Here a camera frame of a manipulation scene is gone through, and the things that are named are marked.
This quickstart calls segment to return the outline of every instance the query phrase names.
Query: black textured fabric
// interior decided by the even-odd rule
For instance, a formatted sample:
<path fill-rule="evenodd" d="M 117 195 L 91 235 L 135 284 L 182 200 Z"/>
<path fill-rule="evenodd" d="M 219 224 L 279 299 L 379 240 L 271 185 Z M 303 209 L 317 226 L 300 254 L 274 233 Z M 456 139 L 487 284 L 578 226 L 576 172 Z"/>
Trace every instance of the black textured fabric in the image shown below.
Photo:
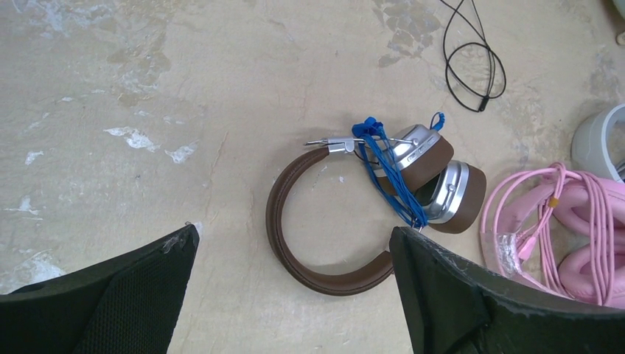
<path fill-rule="evenodd" d="M 193 225 L 0 296 L 0 353 L 166 353 L 199 242 Z"/>
<path fill-rule="evenodd" d="M 621 353 L 625 311 L 526 287 L 410 228 L 391 236 L 415 353 Z"/>

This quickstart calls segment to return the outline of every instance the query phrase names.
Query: brown leather headband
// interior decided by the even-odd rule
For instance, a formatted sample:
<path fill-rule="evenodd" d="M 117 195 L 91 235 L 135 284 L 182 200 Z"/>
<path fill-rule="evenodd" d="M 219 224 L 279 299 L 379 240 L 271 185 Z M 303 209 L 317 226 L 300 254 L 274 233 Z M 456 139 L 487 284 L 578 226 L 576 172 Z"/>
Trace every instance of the brown leather headband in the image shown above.
<path fill-rule="evenodd" d="M 303 266 L 289 250 L 282 234 L 282 209 L 289 191 L 306 170 L 329 155 L 327 147 L 309 151 L 291 162 L 282 171 L 271 189 L 265 223 L 273 253 L 280 263 L 300 283 L 322 294 L 333 296 L 355 295 L 380 284 L 393 273 L 391 254 L 384 251 L 362 268 L 347 274 L 320 274 Z"/>

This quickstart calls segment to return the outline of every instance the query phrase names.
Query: headphones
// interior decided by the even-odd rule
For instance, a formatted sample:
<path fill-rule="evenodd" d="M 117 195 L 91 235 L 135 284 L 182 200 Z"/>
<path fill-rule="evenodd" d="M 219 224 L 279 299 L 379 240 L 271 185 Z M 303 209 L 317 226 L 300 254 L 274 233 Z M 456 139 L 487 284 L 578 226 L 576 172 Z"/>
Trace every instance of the headphones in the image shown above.
<path fill-rule="evenodd" d="M 615 166 L 607 151 L 608 136 L 617 122 L 625 124 L 625 103 L 586 119 L 573 136 L 570 154 L 582 170 L 625 183 L 625 159 Z"/>
<path fill-rule="evenodd" d="M 452 160 L 453 147 L 438 132 L 444 115 L 438 115 L 439 123 L 430 128 L 413 125 L 391 138 L 381 122 L 369 117 L 352 128 L 354 137 L 308 142 L 323 147 L 298 157 L 282 171 L 269 194 L 265 224 L 273 253 L 296 280 L 319 293 L 348 296 L 373 288 L 393 273 L 386 250 L 352 273 L 320 274 L 302 265 L 284 241 L 282 210 L 290 189 L 308 168 L 331 153 L 355 153 L 357 147 L 372 183 L 409 225 L 429 224 L 454 234 L 471 226 L 486 194 L 486 177 L 478 168 Z"/>
<path fill-rule="evenodd" d="M 542 177 L 542 182 L 503 205 L 514 188 L 533 177 Z M 506 185 L 509 187 L 495 207 L 492 227 L 487 229 L 491 203 Z M 538 222 L 524 229 L 534 210 L 538 211 Z M 559 266 L 551 248 L 552 215 L 590 239 Z M 625 184 L 584 171 L 567 171 L 560 163 L 515 173 L 489 196 L 480 231 L 484 259 L 492 271 L 553 295 L 625 309 Z M 521 268 L 537 243 L 544 282 Z"/>

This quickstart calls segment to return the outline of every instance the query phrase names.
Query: stained floor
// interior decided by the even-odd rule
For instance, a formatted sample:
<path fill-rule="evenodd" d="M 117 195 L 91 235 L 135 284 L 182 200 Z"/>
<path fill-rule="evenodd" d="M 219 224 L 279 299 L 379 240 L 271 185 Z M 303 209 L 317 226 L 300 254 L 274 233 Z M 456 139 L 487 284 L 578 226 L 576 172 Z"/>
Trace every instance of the stained floor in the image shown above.
<path fill-rule="evenodd" d="M 171 353 L 409 353 L 394 279 L 349 298 L 309 291 L 272 255 L 265 203 L 304 142 L 367 116 L 393 134 L 443 111 L 455 157 L 490 188 L 569 162 L 576 126 L 624 99 L 622 19 L 607 0 L 477 6 L 508 75 L 481 114 L 445 86 L 451 11 L 435 0 L 3 1 L 0 293 L 191 221 L 202 238 Z M 458 22 L 448 44 L 471 39 Z M 467 50 L 454 65 L 479 85 L 484 60 Z M 284 222 L 298 257 L 334 271 L 400 225 L 353 156 L 307 173 Z M 475 225 L 425 233 L 481 262 Z"/>

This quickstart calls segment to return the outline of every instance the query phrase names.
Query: blue cable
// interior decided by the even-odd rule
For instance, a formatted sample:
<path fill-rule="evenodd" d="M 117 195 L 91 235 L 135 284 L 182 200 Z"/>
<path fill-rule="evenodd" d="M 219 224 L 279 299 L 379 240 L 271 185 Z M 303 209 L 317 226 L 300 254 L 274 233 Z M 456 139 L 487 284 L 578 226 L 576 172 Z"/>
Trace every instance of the blue cable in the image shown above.
<path fill-rule="evenodd" d="M 433 125 L 434 117 L 439 115 L 439 121 Z M 434 114 L 432 117 L 432 122 L 430 123 L 430 129 L 436 129 L 437 131 L 443 128 L 444 124 L 444 114 L 438 112 Z M 373 154 L 377 157 L 378 162 L 388 180 L 391 182 L 391 185 L 397 191 L 397 197 L 389 195 L 384 192 L 380 183 L 377 181 L 377 177 L 373 171 L 373 167 L 371 166 L 371 162 L 369 161 L 369 156 L 367 154 L 366 148 L 364 144 L 359 144 L 358 149 L 360 154 L 363 157 L 365 162 L 365 167 L 367 172 L 369 173 L 369 178 L 373 181 L 375 187 L 382 193 L 384 199 L 393 207 L 398 216 L 404 220 L 409 226 L 412 227 L 425 227 L 427 226 L 427 216 L 423 207 L 416 200 L 411 191 L 406 187 L 406 183 L 404 182 L 404 178 L 402 177 L 402 173 L 397 166 L 397 162 L 395 161 L 395 155 L 393 150 L 391 149 L 391 144 L 388 141 L 388 137 L 386 136 L 386 132 L 384 131 L 384 126 L 381 122 L 378 122 L 375 118 L 369 117 L 363 123 L 356 124 L 352 127 L 352 134 L 355 137 L 363 139 L 365 143 L 369 146 Z M 384 154 L 383 150 L 377 144 L 374 136 L 378 137 L 380 141 L 384 143 L 386 151 L 388 151 L 388 155 Z"/>

